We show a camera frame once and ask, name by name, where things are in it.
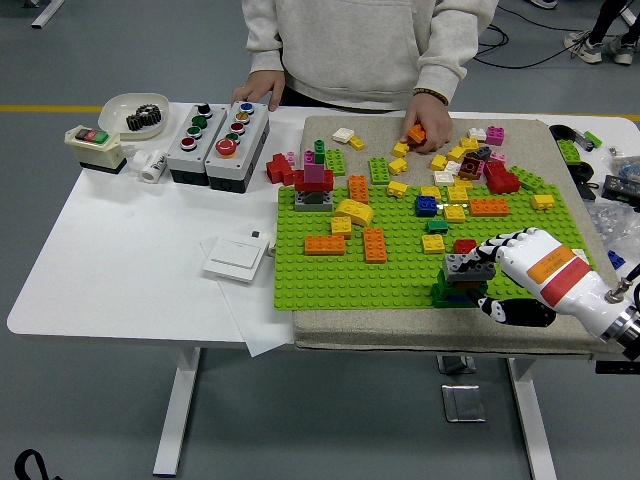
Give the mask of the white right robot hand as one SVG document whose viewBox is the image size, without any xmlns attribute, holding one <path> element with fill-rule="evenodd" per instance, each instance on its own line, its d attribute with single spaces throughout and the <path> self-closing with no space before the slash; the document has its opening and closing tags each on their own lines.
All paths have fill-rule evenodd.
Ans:
<svg viewBox="0 0 640 480">
<path fill-rule="evenodd" d="M 577 318 L 603 341 L 639 336 L 637 308 L 624 299 L 608 301 L 609 286 L 600 275 L 545 230 L 532 227 L 491 238 L 466 255 L 459 270 L 490 262 L 533 296 L 497 300 L 473 293 L 476 305 L 499 323 L 546 327 L 561 314 Z"/>
</svg>

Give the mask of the person's left hand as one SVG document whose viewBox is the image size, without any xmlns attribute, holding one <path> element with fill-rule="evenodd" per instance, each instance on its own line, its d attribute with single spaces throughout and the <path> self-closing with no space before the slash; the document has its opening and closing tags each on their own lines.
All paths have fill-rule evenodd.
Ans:
<svg viewBox="0 0 640 480">
<path fill-rule="evenodd" d="M 426 141 L 416 149 L 418 153 L 434 152 L 449 143 L 452 138 L 453 124 L 448 108 L 430 93 L 418 93 L 413 96 L 406 109 L 401 142 L 408 142 L 408 131 L 416 123 L 420 123 L 426 131 Z"/>
</svg>

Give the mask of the person's right hand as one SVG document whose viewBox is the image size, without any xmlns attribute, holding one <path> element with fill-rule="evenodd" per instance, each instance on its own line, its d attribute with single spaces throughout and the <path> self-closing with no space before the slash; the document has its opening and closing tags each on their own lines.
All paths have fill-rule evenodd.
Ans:
<svg viewBox="0 0 640 480">
<path fill-rule="evenodd" d="M 243 84 L 233 90 L 231 102 L 259 102 L 265 96 L 270 95 L 268 109 L 275 111 L 280 106 L 285 86 L 283 71 L 254 71 L 249 74 Z"/>
</svg>

